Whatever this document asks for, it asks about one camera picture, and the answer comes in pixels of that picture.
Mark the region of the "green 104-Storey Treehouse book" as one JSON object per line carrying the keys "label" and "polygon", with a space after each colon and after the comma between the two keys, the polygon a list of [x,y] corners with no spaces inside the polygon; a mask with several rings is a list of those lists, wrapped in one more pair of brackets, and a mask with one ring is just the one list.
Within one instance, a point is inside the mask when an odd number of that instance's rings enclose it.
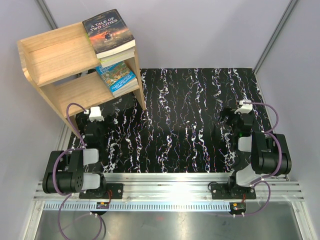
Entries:
{"label": "green 104-Storey Treehouse book", "polygon": [[118,90],[112,90],[109,88],[110,92],[115,98],[118,98],[126,93],[130,93],[139,88],[139,84],[137,81],[128,82],[126,85],[122,86]]}

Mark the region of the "blue 26-Storey Treehouse book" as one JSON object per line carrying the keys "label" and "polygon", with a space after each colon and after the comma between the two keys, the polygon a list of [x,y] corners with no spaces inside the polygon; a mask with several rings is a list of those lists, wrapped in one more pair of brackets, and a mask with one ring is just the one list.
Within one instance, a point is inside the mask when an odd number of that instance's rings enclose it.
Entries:
{"label": "blue 26-Storey Treehouse book", "polygon": [[138,83],[136,75],[130,70],[124,61],[107,67],[98,66],[95,70],[108,89],[111,88],[113,91],[120,89],[122,86],[130,82],[137,81]]}

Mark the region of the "green 65-Storey Treehouse book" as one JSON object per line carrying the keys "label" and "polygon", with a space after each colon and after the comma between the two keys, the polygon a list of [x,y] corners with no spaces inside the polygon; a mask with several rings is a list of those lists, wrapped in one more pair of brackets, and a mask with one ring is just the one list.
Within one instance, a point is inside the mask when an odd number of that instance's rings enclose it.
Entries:
{"label": "green 65-Storey Treehouse book", "polygon": [[[112,56],[115,54],[118,54],[120,52],[126,51],[131,48],[135,48],[136,46],[136,41],[135,38],[132,35],[127,35],[127,36],[115,36],[115,35],[110,35],[107,34],[105,38],[103,37],[98,37],[98,38],[89,38],[91,46],[93,47],[93,50],[96,54],[96,57],[99,59]],[[132,57],[126,57],[122,58],[121,61],[127,60]],[[100,62],[102,67],[108,67],[110,65],[116,64],[121,62],[119,59],[116,61],[105,61],[105,62]]]}

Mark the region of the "blue paperback book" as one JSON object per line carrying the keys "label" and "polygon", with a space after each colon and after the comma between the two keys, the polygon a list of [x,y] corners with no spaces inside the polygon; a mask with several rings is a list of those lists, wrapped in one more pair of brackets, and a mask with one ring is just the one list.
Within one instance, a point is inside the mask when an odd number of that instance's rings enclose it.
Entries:
{"label": "blue paperback book", "polygon": [[116,53],[114,55],[110,55],[110,56],[107,56],[107,57],[103,57],[103,58],[100,58],[100,62],[109,62],[109,61],[116,61],[116,60],[122,60],[123,58],[129,58],[129,57],[133,57],[134,56],[134,52],[135,52],[135,48],[132,47],[128,50],[125,50],[125,51],[122,51],[122,52],[119,52],[119,53]]}

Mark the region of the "dark Tale of Two Cities book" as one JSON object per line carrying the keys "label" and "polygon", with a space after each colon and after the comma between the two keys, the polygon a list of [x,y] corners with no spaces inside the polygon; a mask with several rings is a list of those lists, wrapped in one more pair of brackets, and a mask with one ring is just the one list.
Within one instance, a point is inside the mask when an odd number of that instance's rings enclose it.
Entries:
{"label": "dark Tale of Two Cities book", "polygon": [[82,22],[98,59],[116,55],[136,46],[136,40],[117,9],[95,15]]}

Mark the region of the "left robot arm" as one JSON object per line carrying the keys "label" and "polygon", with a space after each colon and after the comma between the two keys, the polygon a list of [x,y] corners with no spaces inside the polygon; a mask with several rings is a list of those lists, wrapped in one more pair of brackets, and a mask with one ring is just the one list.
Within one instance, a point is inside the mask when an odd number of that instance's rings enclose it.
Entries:
{"label": "left robot arm", "polygon": [[79,193],[82,199],[101,199],[107,195],[107,182],[102,171],[85,171],[85,166],[102,163],[102,143],[106,133],[104,122],[88,121],[83,130],[87,148],[50,153],[42,180],[42,190],[46,194],[66,196]]}

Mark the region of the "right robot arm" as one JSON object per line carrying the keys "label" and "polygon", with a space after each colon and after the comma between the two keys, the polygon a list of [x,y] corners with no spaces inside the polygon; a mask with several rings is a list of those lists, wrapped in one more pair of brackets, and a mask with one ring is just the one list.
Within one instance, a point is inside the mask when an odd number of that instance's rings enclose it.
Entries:
{"label": "right robot arm", "polygon": [[223,197],[255,199],[254,186],[270,177],[287,175],[292,169],[286,137],[283,134],[253,131],[254,114],[243,107],[225,107],[220,119],[232,129],[232,143],[237,153],[249,153],[250,163],[235,170],[220,188]]}

